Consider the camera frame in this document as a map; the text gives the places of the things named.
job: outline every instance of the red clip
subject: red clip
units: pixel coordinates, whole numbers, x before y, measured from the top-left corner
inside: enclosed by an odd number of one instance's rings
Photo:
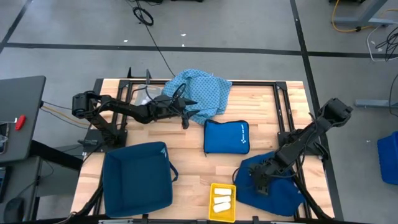
[[[15,130],[21,130],[21,128],[24,126],[26,120],[26,116],[25,115],[20,115],[18,120],[17,120],[17,124],[15,125]]]

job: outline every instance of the patterned blue cloth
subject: patterned blue cloth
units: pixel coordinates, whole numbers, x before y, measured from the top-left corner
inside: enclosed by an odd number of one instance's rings
[[[167,82],[162,94],[172,96],[183,83],[186,83],[187,87],[182,96],[198,102],[195,105],[187,106],[186,109],[188,111],[200,110],[199,113],[191,117],[192,120],[203,125],[207,119],[224,113],[232,82],[214,77],[201,70],[187,69]]]

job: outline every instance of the white cable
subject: white cable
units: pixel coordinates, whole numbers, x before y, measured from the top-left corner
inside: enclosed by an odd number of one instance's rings
[[[371,55],[371,60],[372,60],[373,62],[386,62],[386,60],[384,60],[384,59],[375,60],[375,59],[373,58],[373,55],[372,55],[371,46],[369,45],[369,38],[370,38],[370,36],[371,36],[371,35],[373,34],[373,32],[376,31],[378,28],[380,28],[380,26],[374,28],[374,30],[372,30],[372,32],[370,32],[370,33],[368,34],[368,37],[366,38],[366,45],[368,46],[369,54]],[[395,60],[395,59],[398,59],[398,57],[390,58],[388,61],[390,61],[390,60]]]

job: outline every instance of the navy blue basket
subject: navy blue basket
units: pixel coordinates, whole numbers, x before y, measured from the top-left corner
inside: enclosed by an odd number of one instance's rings
[[[169,161],[164,142],[124,147],[105,155],[103,167],[105,213],[128,217],[153,212],[173,202]]]
[[[398,131],[377,141],[381,178],[385,183],[398,185]]]

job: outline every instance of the blue cloth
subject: blue cloth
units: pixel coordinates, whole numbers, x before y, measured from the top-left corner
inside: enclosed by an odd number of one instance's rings
[[[248,122],[206,120],[203,148],[205,153],[247,154],[250,150]]]
[[[269,185],[269,194],[262,195],[256,192],[249,175],[250,164],[260,163],[273,154],[270,152],[242,161],[235,179],[236,200],[276,215],[292,216],[305,200],[292,179],[275,178]]]
[[[172,204],[173,190],[164,142],[120,148],[105,155],[104,203],[109,217],[127,217],[153,212]]]
[[[187,106],[188,111],[200,110],[191,119],[204,124],[216,114],[223,114],[228,104],[228,95],[232,82],[214,77],[201,70],[188,69],[167,82],[162,94],[172,96],[181,84],[187,84],[184,98],[196,101],[197,104]]]

